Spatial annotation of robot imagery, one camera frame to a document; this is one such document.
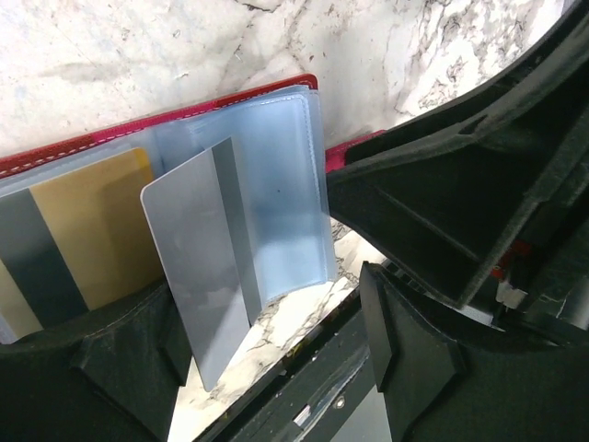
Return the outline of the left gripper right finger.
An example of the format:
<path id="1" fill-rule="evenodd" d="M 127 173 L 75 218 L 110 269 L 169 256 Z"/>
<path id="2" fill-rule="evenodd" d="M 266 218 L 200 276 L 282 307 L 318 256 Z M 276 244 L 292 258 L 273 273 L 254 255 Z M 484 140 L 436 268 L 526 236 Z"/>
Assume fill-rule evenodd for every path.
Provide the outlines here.
<path id="1" fill-rule="evenodd" d="M 584 441 L 588 334 L 550 316 L 477 322 L 365 262 L 359 294 L 395 441 Z"/>

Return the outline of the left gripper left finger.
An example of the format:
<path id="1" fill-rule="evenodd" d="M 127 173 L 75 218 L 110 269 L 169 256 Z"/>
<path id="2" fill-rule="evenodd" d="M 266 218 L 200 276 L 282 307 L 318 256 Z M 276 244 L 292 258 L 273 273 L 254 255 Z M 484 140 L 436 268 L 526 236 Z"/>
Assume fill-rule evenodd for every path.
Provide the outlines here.
<path id="1" fill-rule="evenodd" d="M 191 350 L 167 283 L 1 347 L 4 441 L 165 441 Z"/>

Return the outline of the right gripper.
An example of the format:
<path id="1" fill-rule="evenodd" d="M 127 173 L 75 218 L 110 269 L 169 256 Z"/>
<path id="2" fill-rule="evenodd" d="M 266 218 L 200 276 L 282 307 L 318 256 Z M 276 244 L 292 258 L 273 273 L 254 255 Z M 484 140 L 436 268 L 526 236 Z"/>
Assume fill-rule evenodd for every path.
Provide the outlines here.
<path id="1" fill-rule="evenodd" d="M 445 303 L 503 328 L 588 326 L 588 5 L 461 101 L 463 121 L 351 148 L 329 207 Z"/>

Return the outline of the red card holder wallet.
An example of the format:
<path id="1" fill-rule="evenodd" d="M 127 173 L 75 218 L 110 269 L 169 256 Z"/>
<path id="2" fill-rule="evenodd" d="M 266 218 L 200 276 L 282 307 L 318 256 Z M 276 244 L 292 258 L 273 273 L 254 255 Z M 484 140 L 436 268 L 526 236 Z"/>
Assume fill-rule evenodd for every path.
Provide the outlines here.
<path id="1" fill-rule="evenodd" d="M 1 160 L 1 340 L 165 278 L 198 356 L 337 275 L 315 76 Z"/>

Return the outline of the gold credit card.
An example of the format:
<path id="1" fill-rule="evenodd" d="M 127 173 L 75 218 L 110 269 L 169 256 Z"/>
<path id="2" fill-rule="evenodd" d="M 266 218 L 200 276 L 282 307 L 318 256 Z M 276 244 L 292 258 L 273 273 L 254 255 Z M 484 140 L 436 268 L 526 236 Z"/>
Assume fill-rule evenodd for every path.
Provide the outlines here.
<path id="1" fill-rule="evenodd" d="M 1 182 L 1 341 L 13 343 L 133 294 L 163 275 L 140 203 L 141 147 Z"/>

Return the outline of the silver grey card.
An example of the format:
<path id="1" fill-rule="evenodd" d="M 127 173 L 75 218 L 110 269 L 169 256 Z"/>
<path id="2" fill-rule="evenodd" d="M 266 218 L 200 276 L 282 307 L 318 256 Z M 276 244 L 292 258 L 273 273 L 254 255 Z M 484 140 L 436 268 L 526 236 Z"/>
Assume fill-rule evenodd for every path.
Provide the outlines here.
<path id="1" fill-rule="evenodd" d="M 226 138 L 140 196 L 206 390 L 261 312 L 242 175 L 238 146 Z"/>

